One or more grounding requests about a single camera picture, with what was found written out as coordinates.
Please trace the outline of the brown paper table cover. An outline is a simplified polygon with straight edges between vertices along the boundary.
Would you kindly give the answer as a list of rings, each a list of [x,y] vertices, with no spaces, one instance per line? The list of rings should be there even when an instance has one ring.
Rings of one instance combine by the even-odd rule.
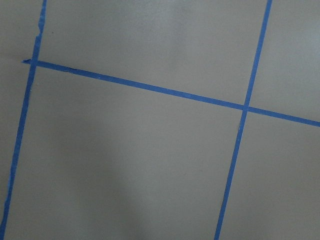
[[[317,240],[317,0],[3,0],[3,240]]]

